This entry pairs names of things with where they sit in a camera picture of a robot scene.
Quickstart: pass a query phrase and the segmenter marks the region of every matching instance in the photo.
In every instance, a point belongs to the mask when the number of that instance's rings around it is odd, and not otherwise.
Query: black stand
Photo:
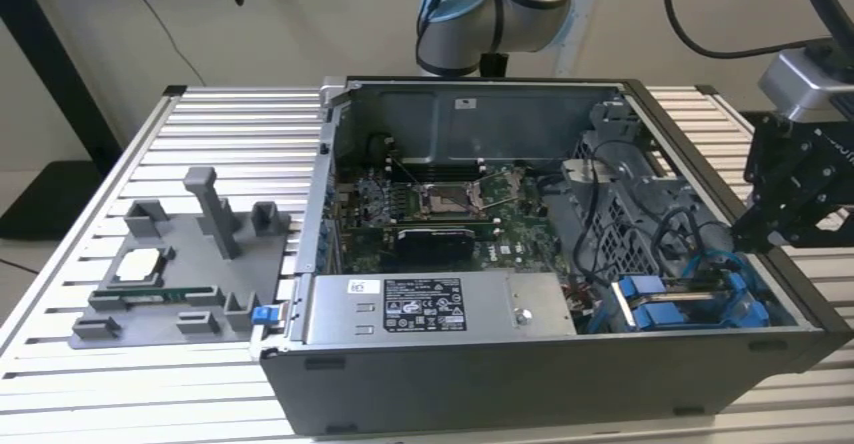
[[[506,77],[506,54],[480,54],[480,77]]]
[[[70,228],[121,147],[38,2],[0,0],[0,17],[91,158],[47,164],[0,218],[0,238],[54,240]]]

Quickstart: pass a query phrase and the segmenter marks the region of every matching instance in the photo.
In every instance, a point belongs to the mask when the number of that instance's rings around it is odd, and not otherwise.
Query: screw
[[[530,311],[528,311],[526,309],[516,309],[514,314],[516,324],[518,324],[520,326],[528,324],[530,322],[530,319],[533,319],[533,314],[530,314]]]

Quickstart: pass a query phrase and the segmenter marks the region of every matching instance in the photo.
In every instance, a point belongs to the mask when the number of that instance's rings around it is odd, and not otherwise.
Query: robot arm
[[[755,126],[739,250],[854,246],[854,25],[836,0],[809,2],[832,39],[781,51],[759,81],[776,112]]]
[[[426,0],[416,60],[430,75],[477,70],[481,54],[533,52],[559,34],[571,0]]]

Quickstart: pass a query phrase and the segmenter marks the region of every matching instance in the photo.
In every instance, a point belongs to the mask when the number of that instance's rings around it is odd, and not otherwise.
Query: sticker
[[[456,99],[453,101],[453,109],[476,109],[477,108],[477,99],[470,97]]]
[[[378,284],[376,279],[350,279],[346,294],[378,294]]]
[[[388,332],[464,331],[460,280],[385,279],[382,312]]]

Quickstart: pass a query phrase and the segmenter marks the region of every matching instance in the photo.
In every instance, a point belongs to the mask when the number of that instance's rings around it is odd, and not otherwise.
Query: floor
[[[14,202],[38,171],[0,172],[0,214]],[[39,270],[58,242],[23,242],[0,239],[0,258]],[[34,276],[0,263],[0,323],[11,312]]]

